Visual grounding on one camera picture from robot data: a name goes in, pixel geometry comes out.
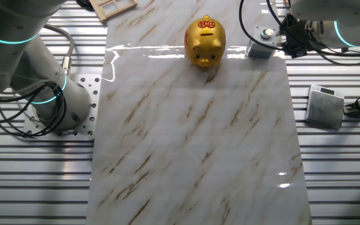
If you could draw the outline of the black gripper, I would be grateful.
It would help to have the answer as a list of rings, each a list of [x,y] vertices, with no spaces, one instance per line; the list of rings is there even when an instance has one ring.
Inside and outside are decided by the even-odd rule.
[[[281,34],[285,34],[287,39],[295,39],[306,43],[308,40],[306,29],[306,20],[299,20],[292,14],[286,14],[280,25]]]

